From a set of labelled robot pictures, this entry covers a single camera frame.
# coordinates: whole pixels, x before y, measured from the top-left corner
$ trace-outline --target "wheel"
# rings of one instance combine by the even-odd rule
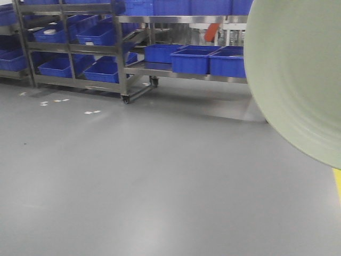
[[[122,95],[122,100],[124,104],[129,104],[130,103],[130,97],[129,96],[123,96]]]
[[[154,86],[155,88],[158,87],[159,85],[159,78],[157,76],[150,76],[149,77],[149,82],[152,86]]]

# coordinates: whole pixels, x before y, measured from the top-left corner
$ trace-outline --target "metal rack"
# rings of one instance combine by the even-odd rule
[[[15,8],[15,5],[13,6],[18,16],[18,10],[17,8]],[[56,20],[57,19],[55,17],[40,17],[34,20],[27,21],[26,28],[31,29],[31,28],[43,26],[45,24],[48,24]],[[0,26],[0,35],[13,36],[16,34],[19,34],[21,47],[23,48],[24,55],[26,56],[26,59],[28,61],[28,56],[26,55],[25,38],[23,37],[23,34],[21,33],[21,22],[11,24],[8,26]],[[11,79],[29,78],[30,83],[33,84],[33,76],[31,76],[30,73],[31,73],[31,66],[28,61],[27,68],[21,71],[0,70],[0,77],[11,78]]]
[[[35,86],[39,83],[54,84],[69,87],[77,87],[91,90],[100,90],[108,92],[120,93],[124,103],[130,103],[131,100],[141,96],[142,94],[152,90],[158,86],[159,77],[198,79],[203,81],[218,81],[226,83],[247,83],[244,78],[220,77],[212,75],[194,75],[172,72],[172,66],[169,64],[147,63],[144,61],[133,63],[129,66],[125,65],[124,54],[134,45],[139,44],[146,38],[150,44],[156,41],[156,34],[163,33],[167,29],[156,29],[156,23],[246,23],[247,16],[116,16],[116,1],[111,0],[109,4],[63,4],[63,0],[59,0],[59,4],[54,5],[24,5],[21,0],[13,0],[14,8],[19,17],[18,29],[21,35],[22,44],[26,50],[26,55],[30,62],[28,69],[31,80]],[[42,17],[41,24],[29,24],[24,21],[25,15],[45,15]],[[112,16],[112,24],[117,33],[117,43],[113,46],[94,46],[74,44],[69,39],[67,17],[69,15],[83,14],[109,14]],[[31,27],[37,27],[45,22],[47,25],[51,22],[46,17],[55,20],[61,20],[64,24],[64,32],[67,36],[67,43],[39,43],[29,42],[27,31]],[[121,23],[144,23],[145,29],[138,29],[135,32],[123,37]],[[37,67],[32,60],[33,52],[56,52],[67,53],[70,59],[72,78],[51,77],[40,75]],[[96,54],[116,56],[118,65],[119,84],[105,83],[86,80],[84,77],[76,76],[74,61],[72,54]],[[143,88],[133,89],[133,84],[142,76],[150,77],[150,84]]]
[[[142,89],[134,89],[132,85],[141,78],[139,75],[127,78],[124,68],[125,68],[125,58],[124,58],[124,46],[134,45],[143,41],[149,34],[148,30],[137,30],[134,33],[129,34],[123,38],[122,29],[120,22],[116,19],[116,1],[111,0],[108,4],[63,4],[62,0],[59,0],[59,4],[54,5],[24,5],[20,0],[13,0],[13,4],[17,11],[20,21],[20,34],[23,40],[23,45],[26,49],[26,54],[28,56],[31,76],[33,84],[53,84],[62,85],[68,87],[77,87],[82,89],[90,90],[100,90],[107,92],[120,93],[124,99],[130,99],[136,95],[150,90],[152,85],[145,86]],[[29,42],[27,37],[27,32],[29,27],[23,17],[25,15],[45,15],[47,17],[54,17],[61,20],[64,25],[64,32],[66,33],[67,43],[39,43],[39,42]],[[69,15],[99,15],[99,14],[109,14],[112,16],[113,28],[117,33],[117,43],[113,46],[94,46],[94,45],[80,45],[73,44],[69,38],[67,17]],[[38,73],[37,67],[35,66],[31,54],[33,52],[55,52],[55,53],[67,53],[69,56],[71,64],[72,78],[63,77],[51,77],[44,76]],[[116,56],[118,64],[118,75],[119,84],[106,83],[106,82],[96,82],[86,80],[82,76],[76,76],[74,61],[72,54],[93,54],[93,55],[106,55],[106,56]]]
[[[155,23],[243,23],[246,24],[248,16],[118,16],[121,23],[148,23],[151,28],[149,42],[155,43]],[[213,75],[196,75],[172,72],[172,65],[165,63],[148,63],[140,61],[124,68],[124,72],[134,75],[147,75],[151,84],[158,85],[158,77],[171,77],[183,79],[197,79],[212,82],[247,84],[246,78],[223,77]]]

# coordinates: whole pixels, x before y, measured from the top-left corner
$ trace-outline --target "floor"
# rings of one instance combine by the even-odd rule
[[[0,80],[1,256],[341,254],[331,168],[246,85],[174,81],[124,105]]]

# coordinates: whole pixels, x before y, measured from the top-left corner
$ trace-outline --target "shelf tier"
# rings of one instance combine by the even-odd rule
[[[8,26],[0,26],[0,35],[11,36],[14,35],[18,30],[19,25],[17,23]]]
[[[115,46],[98,46],[98,45],[81,45],[81,44],[59,44],[59,43],[39,43],[28,42],[30,51],[37,52],[59,52],[67,53],[69,48],[71,53],[98,54],[107,56],[116,56],[117,47]]]
[[[139,75],[132,76],[127,81],[128,86],[132,86],[140,78],[141,76]],[[62,86],[67,86],[67,87],[75,87],[75,88],[88,89],[88,90],[121,93],[121,86],[120,84],[116,84],[116,83],[97,82],[97,81],[90,81],[90,80],[85,80],[85,79],[72,79],[72,78],[56,77],[56,76],[43,76],[43,75],[37,75],[37,74],[34,74],[34,79],[37,83],[42,83],[42,84],[62,85]]]
[[[126,67],[124,71],[125,73],[132,74],[132,75],[146,75],[146,76],[158,76],[158,77],[196,79],[196,80],[224,82],[224,83],[247,84],[246,78],[174,73],[172,72],[172,65],[166,64],[166,63],[151,63],[151,62],[140,61],[140,62],[134,63]]]
[[[28,20],[25,22],[25,26],[27,29],[36,28],[36,27],[45,27],[47,24],[55,21],[59,21],[59,16],[42,16],[37,17],[33,20]]]
[[[121,23],[246,23],[248,16],[117,16]]]
[[[111,4],[63,4],[65,14],[110,14],[112,13]],[[44,5],[20,5],[22,14],[37,15],[60,15],[61,7],[59,4]]]
[[[7,71],[7,70],[0,70],[0,77],[11,78],[11,79],[23,79],[27,77],[27,69],[14,72],[14,71]]]

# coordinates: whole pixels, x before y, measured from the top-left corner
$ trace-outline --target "yellow floor marking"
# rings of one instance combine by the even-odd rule
[[[336,185],[339,191],[340,203],[341,203],[341,170],[334,169]]]

